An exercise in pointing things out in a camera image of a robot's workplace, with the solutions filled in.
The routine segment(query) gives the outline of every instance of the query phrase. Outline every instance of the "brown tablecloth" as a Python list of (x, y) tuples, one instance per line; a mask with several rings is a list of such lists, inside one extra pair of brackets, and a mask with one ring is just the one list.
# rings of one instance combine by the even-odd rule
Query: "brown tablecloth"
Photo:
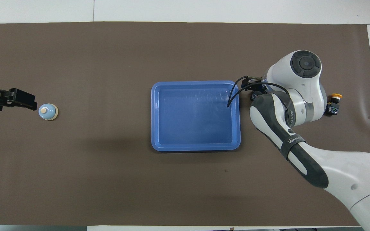
[(310, 50), (340, 114), (295, 127), (312, 146), (370, 152), (366, 25), (76, 22), (0, 24), (0, 89), (19, 88), (54, 121), (0, 112), (0, 224), (357, 225), (311, 186), (249, 118), (241, 146), (160, 153), (150, 144), (150, 89), (159, 81), (261, 76)]

